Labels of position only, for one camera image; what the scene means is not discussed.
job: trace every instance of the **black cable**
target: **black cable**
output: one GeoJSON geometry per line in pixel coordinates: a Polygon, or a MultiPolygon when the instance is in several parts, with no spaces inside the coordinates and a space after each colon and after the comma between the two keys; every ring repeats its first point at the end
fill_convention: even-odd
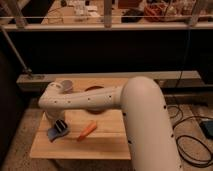
{"type": "MultiPolygon", "coordinates": [[[[181,123],[187,121],[187,120],[190,120],[190,119],[196,119],[196,118],[201,118],[201,119],[210,119],[210,120],[213,120],[213,118],[211,117],[205,117],[205,116],[189,116],[181,121],[178,121],[176,122],[174,125],[173,125],[173,129],[175,129],[178,125],[180,125],[181,123]]],[[[207,147],[206,144],[204,144],[201,140],[193,137],[193,136],[190,136],[190,135],[181,135],[181,136],[178,136],[176,138],[176,143],[177,143],[177,147],[178,147],[178,151],[179,151],[179,154],[181,156],[181,158],[187,162],[188,164],[190,164],[191,166],[194,166],[194,167],[198,167],[198,168],[206,168],[206,167],[209,167],[211,165],[213,165],[213,153],[212,151],[207,147]],[[196,159],[195,157],[189,155],[183,148],[182,146],[180,145],[180,140],[183,139],[183,138],[188,138],[188,139],[191,139],[193,141],[196,141],[198,142],[200,145],[203,146],[203,148],[208,152],[209,154],[209,159],[196,159]]]]}
{"type": "Polygon", "coordinates": [[[182,61],[182,65],[181,65],[181,72],[180,72],[180,76],[175,84],[175,87],[174,88],[177,88],[180,84],[180,81],[182,79],[182,76],[183,76],[183,70],[185,68],[185,65],[186,65],[186,59],[188,57],[188,54],[189,54],[189,48],[190,48],[190,44],[191,44],[191,30],[188,29],[188,34],[187,34],[187,42],[186,42],[186,49],[185,49],[185,53],[184,53],[184,56],[183,56],[183,61],[182,61]]]}
{"type": "Polygon", "coordinates": [[[189,120],[189,119],[196,119],[196,118],[200,118],[200,119],[209,119],[209,120],[213,120],[213,118],[210,118],[210,117],[206,117],[206,116],[189,116],[179,122],[176,122],[174,125],[173,125],[173,129],[175,129],[178,125],[180,125],[181,123],[189,120]]]}
{"type": "Polygon", "coordinates": [[[178,121],[181,121],[183,119],[183,111],[182,111],[182,109],[179,106],[173,106],[173,105],[172,106],[168,106],[168,109],[171,109],[171,108],[177,109],[177,112],[176,112],[176,114],[170,116],[170,118],[174,119],[174,118],[176,118],[177,116],[180,115],[180,119],[178,121]]]}
{"type": "Polygon", "coordinates": [[[178,147],[181,158],[185,162],[190,164],[191,166],[198,167],[198,168],[206,168],[206,167],[213,165],[213,154],[212,154],[211,150],[199,139],[197,139],[193,136],[190,136],[190,135],[181,135],[176,139],[176,143],[177,143],[177,147],[178,147]],[[179,141],[183,138],[188,138],[188,139],[191,139],[191,140],[196,141],[199,144],[201,144],[202,147],[208,152],[209,159],[196,159],[196,158],[192,157],[191,155],[189,155],[186,151],[184,151],[184,149],[181,147],[181,145],[179,143],[179,141]]]}

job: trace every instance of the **black wall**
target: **black wall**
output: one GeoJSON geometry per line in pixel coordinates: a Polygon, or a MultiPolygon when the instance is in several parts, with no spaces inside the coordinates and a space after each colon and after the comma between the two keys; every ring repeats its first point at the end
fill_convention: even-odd
{"type": "Polygon", "coordinates": [[[16,85],[16,75],[0,51],[0,166],[25,107],[22,94],[16,85]]]}
{"type": "Polygon", "coordinates": [[[10,36],[34,73],[180,70],[190,38],[184,70],[198,70],[207,81],[213,77],[208,74],[213,68],[213,30],[14,32],[10,36]]]}

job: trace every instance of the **speckled floor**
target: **speckled floor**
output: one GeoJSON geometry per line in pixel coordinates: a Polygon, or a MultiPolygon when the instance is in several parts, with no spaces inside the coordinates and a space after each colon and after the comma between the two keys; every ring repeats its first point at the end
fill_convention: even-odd
{"type": "MultiPolygon", "coordinates": [[[[184,114],[191,113],[188,106],[185,105],[181,108],[184,114]]],[[[36,107],[29,107],[25,111],[11,144],[11,148],[1,168],[2,171],[132,171],[131,162],[125,160],[52,161],[45,159],[31,159],[29,157],[29,152],[36,130],[39,126],[41,116],[42,110],[36,107]]],[[[191,128],[192,127],[184,127],[183,129],[188,129],[188,132],[192,132],[191,128]]],[[[213,145],[212,141],[209,141],[208,145],[211,147],[213,145]]],[[[184,171],[213,171],[213,166],[206,169],[198,169],[193,168],[184,162],[183,166],[184,171]]]]}

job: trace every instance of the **orange carrot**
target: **orange carrot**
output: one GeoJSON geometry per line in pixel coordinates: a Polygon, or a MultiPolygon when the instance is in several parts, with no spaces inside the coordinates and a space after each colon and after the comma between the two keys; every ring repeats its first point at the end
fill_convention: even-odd
{"type": "Polygon", "coordinates": [[[91,132],[93,132],[97,128],[97,121],[92,121],[80,134],[77,138],[77,141],[81,141],[86,138],[91,132]]]}

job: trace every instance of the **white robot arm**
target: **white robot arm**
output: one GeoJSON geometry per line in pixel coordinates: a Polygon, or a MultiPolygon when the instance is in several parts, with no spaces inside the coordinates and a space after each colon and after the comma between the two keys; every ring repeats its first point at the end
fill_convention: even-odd
{"type": "Polygon", "coordinates": [[[166,103],[159,86],[146,77],[130,79],[123,87],[62,94],[50,83],[39,100],[54,122],[64,109],[121,109],[135,171],[182,171],[166,103]]]}

